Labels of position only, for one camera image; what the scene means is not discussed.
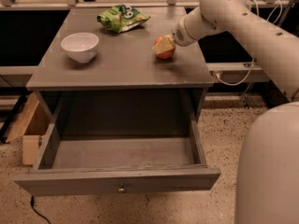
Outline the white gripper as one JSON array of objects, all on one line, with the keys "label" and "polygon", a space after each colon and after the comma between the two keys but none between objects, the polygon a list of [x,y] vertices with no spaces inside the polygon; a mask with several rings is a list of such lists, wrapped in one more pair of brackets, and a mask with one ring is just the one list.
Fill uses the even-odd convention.
[{"label": "white gripper", "polygon": [[[184,20],[180,20],[171,31],[173,39],[178,46],[187,47],[192,43],[195,43],[195,40],[190,37],[185,29]],[[159,36],[152,47],[152,50],[156,54],[164,53],[173,53],[175,50],[175,45],[173,39],[170,35],[161,35]]]}]

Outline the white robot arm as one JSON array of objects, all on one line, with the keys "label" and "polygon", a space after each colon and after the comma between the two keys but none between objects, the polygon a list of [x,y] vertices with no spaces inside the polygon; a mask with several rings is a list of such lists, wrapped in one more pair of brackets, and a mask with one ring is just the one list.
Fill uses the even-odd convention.
[{"label": "white robot arm", "polygon": [[247,132],[236,176],[235,224],[299,224],[299,37],[250,11],[249,0],[199,0],[156,55],[229,32],[288,100]]}]

